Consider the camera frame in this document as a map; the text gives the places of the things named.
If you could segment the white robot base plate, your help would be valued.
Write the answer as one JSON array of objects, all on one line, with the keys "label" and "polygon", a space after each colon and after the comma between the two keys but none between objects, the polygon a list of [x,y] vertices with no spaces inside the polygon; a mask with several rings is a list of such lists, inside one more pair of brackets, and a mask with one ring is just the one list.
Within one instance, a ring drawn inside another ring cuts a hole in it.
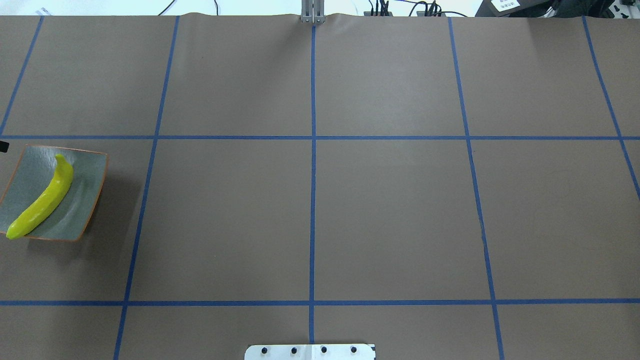
[{"label": "white robot base plate", "polygon": [[245,360],[375,360],[374,344],[256,344],[249,346]]}]

